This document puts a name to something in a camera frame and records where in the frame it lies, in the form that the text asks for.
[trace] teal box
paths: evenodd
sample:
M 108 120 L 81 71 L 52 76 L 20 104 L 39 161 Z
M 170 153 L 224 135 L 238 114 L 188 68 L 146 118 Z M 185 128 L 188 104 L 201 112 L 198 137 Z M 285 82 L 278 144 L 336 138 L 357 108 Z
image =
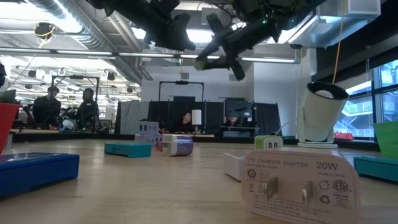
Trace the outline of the teal box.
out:
M 105 154 L 128 156 L 128 158 L 149 157 L 152 154 L 150 144 L 109 142 L 105 144 Z
M 354 157 L 359 175 L 368 175 L 398 182 L 398 159 L 388 157 Z

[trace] window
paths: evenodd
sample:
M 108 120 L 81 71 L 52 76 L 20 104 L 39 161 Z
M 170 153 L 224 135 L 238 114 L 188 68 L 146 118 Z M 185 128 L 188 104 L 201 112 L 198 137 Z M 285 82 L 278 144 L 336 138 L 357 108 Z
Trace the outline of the window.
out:
M 382 94 L 382 122 L 398 121 L 397 103 L 397 91 Z
M 398 60 L 380 66 L 381 87 L 398 84 Z
M 372 139 L 374 123 L 398 121 L 398 60 L 374 68 L 366 76 L 345 80 L 340 86 L 346 88 L 350 98 L 339 115 L 335 132 Z
M 337 133 L 354 137 L 374 137 L 373 102 L 370 96 L 348 100 L 335 125 Z

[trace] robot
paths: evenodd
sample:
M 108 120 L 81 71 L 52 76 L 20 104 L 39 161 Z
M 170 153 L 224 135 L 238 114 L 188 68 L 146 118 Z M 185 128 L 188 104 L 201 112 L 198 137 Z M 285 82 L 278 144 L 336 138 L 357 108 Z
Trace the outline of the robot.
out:
M 189 40 L 186 27 L 190 16 L 182 13 L 171 18 L 170 13 L 180 4 L 179 0 L 86 0 L 97 9 L 104 9 L 107 16 L 118 11 L 147 34 L 147 44 L 172 50 L 195 50 Z M 240 53 L 251 50 L 258 43 L 272 37 L 278 42 L 282 30 L 297 26 L 305 16 L 314 11 L 326 0 L 231 0 L 234 17 L 246 23 L 245 27 L 233 30 L 224 26 L 216 14 L 207 16 L 207 21 L 215 34 L 213 40 L 196 58 L 197 70 L 213 68 L 232 69 L 240 81 L 245 77 L 242 66 L 236 60 Z M 219 47 L 225 55 L 208 61 L 207 56 Z

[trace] seated person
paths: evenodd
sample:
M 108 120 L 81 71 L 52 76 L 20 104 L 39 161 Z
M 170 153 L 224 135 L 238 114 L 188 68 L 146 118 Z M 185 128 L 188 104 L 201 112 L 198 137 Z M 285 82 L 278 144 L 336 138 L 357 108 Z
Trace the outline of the seated person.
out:
M 225 124 L 223 124 L 223 126 L 224 127 L 237 127 L 238 126 L 237 120 L 238 120 L 238 118 L 235 118 L 235 117 L 226 118 L 226 122 L 225 122 Z
M 100 119 L 98 113 L 98 104 L 93 100 L 94 91 L 91 88 L 87 88 L 83 92 L 83 102 L 81 103 L 77 117 L 79 119 L 79 127 L 81 129 L 90 129 L 93 126 L 93 121 L 96 119 L 98 122 Z
M 33 116 L 40 128 L 49 128 L 57 125 L 57 118 L 61 112 L 61 102 L 55 97 L 60 92 L 57 87 L 49 87 L 47 96 L 38 97 L 33 103 Z
M 171 129 L 171 133 L 194 133 L 195 128 L 192 125 L 191 113 L 186 112 L 181 115 L 178 121 Z

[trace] computer screen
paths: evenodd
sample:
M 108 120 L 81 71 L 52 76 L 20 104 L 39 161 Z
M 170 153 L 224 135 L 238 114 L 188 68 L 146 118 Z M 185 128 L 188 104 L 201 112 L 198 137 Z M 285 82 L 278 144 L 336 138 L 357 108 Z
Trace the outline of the computer screen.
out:
M 227 118 L 252 118 L 253 102 L 246 100 L 232 100 L 224 101 L 225 116 Z

